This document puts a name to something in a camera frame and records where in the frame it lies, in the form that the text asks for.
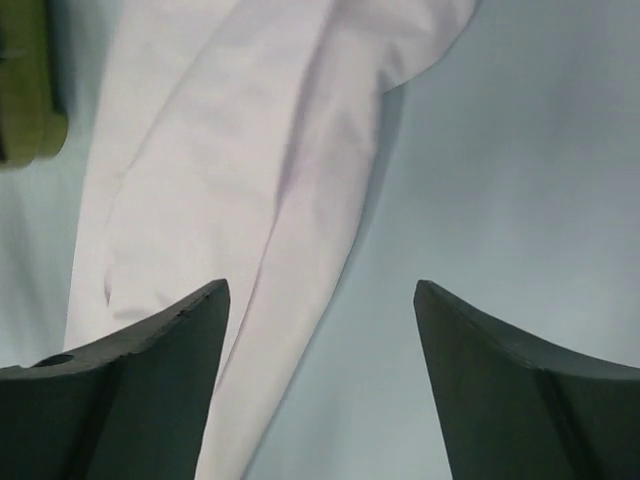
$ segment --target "white fabric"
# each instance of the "white fabric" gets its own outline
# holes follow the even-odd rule
[[[66,347],[213,278],[232,311],[200,480],[235,480],[331,297],[379,97],[472,0],[126,2],[80,213]]]

